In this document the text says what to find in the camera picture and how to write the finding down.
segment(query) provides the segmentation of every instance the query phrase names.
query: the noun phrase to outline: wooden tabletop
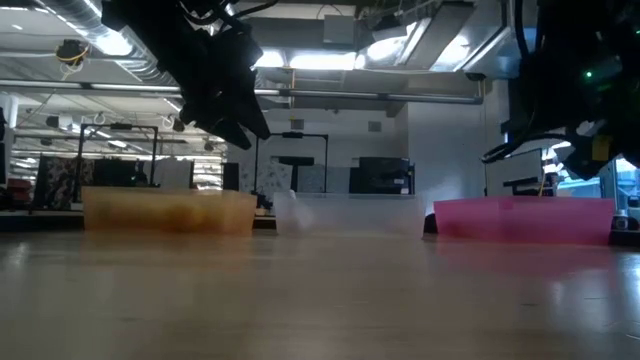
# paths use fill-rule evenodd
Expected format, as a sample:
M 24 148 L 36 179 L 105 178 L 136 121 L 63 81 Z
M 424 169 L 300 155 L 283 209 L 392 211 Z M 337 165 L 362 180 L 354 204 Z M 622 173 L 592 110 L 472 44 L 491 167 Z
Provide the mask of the wooden tabletop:
M 416 239 L 4 235 L 2 359 L 639 359 L 640 257 Z

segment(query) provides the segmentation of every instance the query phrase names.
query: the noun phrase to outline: clear plastic bin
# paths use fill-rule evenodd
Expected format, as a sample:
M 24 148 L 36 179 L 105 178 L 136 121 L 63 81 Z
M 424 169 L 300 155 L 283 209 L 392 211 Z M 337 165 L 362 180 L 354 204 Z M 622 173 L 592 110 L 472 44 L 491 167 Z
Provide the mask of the clear plastic bin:
M 281 235 L 423 235 L 425 207 L 419 196 L 276 193 L 274 205 Z
M 607 245 L 613 199 L 508 196 L 434 204 L 439 241 Z
M 82 188 L 85 229 L 250 236 L 256 197 L 235 191 Z

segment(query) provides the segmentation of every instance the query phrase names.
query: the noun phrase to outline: ceiling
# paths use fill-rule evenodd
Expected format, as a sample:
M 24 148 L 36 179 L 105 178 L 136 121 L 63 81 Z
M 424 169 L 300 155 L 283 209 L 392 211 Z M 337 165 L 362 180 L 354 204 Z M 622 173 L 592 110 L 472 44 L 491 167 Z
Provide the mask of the ceiling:
M 241 1 L 238 8 L 250 7 L 260 2 L 265 2 L 265 0 Z M 94 3 L 96 6 L 100 6 L 97 1 Z M 291 51 L 335 51 L 331 48 L 327 49 L 326 44 L 322 42 L 325 14 L 343 12 L 348 16 L 363 17 L 377 11 L 376 5 L 383 6 L 387 10 L 391 9 L 393 12 L 393 9 L 408 9 L 419 3 L 422 1 L 334 0 L 328 4 L 325 0 L 282 0 L 270 11 L 265 11 L 262 14 L 256 13 L 247 21 L 253 26 L 256 40 L 266 49 L 276 47 L 283 51 L 289 51 L 289 53 Z M 52 56 L 54 49 L 64 39 L 83 40 L 83 37 L 68 23 L 51 13 L 36 11 L 33 8 L 30 10 L 11 8 L 32 4 L 34 2 L 30 0 L 0 0 L 0 78 L 59 81 L 63 78 L 65 68 L 61 67 L 61 64 Z M 492 34 L 496 33 L 500 27 L 500 4 L 501 2 L 498 0 L 477 0 L 475 13 L 469 18 L 466 28 L 463 26 L 458 30 L 466 31 L 467 34 L 476 32 L 480 34 L 476 36 L 478 39 L 474 38 L 475 40 L 473 40 L 477 44 L 484 44 L 491 40 Z M 405 20 L 413 22 L 416 19 L 407 18 Z M 508 37 L 501 40 L 502 43 L 499 46 L 490 49 L 495 54 L 500 54 L 500 51 L 505 52 L 505 49 L 512 45 Z M 101 58 L 104 58 L 104 54 L 101 54 L 94 47 L 82 70 L 70 74 L 65 81 L 140 84 L 136 77 L 124 70 L 118 63 L 105 61 Z M 495 72 L 495 65 L 487 59 L 483 60 L 485 61 L 474 62 L 474 66 L 482 68 L 487 73 Z M 497 66 L 502 66 L 502 63 L 504 61 L 498 62 Z M 425 73 L 424 69 L 411 70 L 394 66 L 374 66 L 368 70 L 353 71 L 291 71 L 261 68 L 259 72 L 265 81 L 265 87 L 287 88 L 293 86 L 296 89 L 327 91 L 477 95 L 477 84 L 469 81 L 462 72 Z M 466 70 L 473 71 L 474 68 L 469 67 Z M 170 121 L 166 120 L 167 116 L 177 114 L 177 109 L 161 98 L 68 95 L 57 94 L 53 89 L 37 93 L 22 91 L 14 94 L 18 96 L 20 102 L 18 119 L 20 126 L 17 129 L 20 137 L 16 143 L 16 149 L 75 151 L 77 140 L 67 138 L 77 136 L 77 134 L 74 134 L 71 129 L 47 128 L 45 124 L 47 116 L 72 114 L 75 116 L 74 121 L 76 122 L 91 123 L 93 118 L 100 113 L 107 117 L 107 123 L 124 122 L 159 126 L 162 133 L 161 138 L 166 141 L 159 146 L 161 154 L 197 154 L 211 157 L 224 155 L 225 146 L 223 145 L 216 146 L 214 152 L 205 152 L 204 143 L 207 140 L 207 134 L 199 129 L 187 127 L 184 133 L 174 133 L 170 128 L 165 128 L 170 125 Z M 295 98 L 292 101 L 273 98 L 271 100 L 276 102 L 267 102 L 267 104 L 276 108 L 293 106 L 299 109 L 375 110 L 386 111 L 388 116 L 394 116 L 401 108 L 397 103 L 385 101 L 310 97 Z M 44 102 L 46 102 L 46 106 L 40 109 L 39 114 L 29 112 Z M 40 144 L 38 136 L 46 135 L 55 137 L 54 145 L 42 146 Z M 149 134 L 118 136 L 146 141 Z M 218 139 L 210 137 L 208 140 L 217 141 Z M 151 144 L 148 142 L 135 142 L 134 145 L 135 147 L 130 146 L 126 150 L 118 149 L 118 151 L 144 154 L 151 150 Z M 109 147 L 105 141 L 90 141 L 86 146 L 86 151 L 113 153 L 115 150 L 113 147 Z

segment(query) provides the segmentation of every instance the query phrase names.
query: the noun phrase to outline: pink plastic bin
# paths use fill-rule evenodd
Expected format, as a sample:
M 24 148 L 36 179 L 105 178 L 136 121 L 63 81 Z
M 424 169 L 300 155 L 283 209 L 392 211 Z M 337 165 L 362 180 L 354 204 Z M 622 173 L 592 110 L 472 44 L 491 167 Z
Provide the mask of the pink plastic bin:
M 439 241 L 607 245 L 613 199 L 505 196 L 438 201 Z

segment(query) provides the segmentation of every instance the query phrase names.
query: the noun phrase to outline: ventilation duct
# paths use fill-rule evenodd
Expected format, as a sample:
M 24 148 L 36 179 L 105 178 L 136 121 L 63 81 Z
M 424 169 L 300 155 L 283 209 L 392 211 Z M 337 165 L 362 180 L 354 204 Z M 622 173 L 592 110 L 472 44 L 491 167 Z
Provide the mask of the ventilation duct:
M 92 0 L 36 0 L 36 2 L 103 53 L 146 59 L 116 62 L 140 81 L 156 85 L 174 83 L 171 75 L 166 72 L 161 73 L 156 68 L 155 59 L 138 40 L 126 34 L 126 30 L 118 33 L 102 25 L 102 11 Z

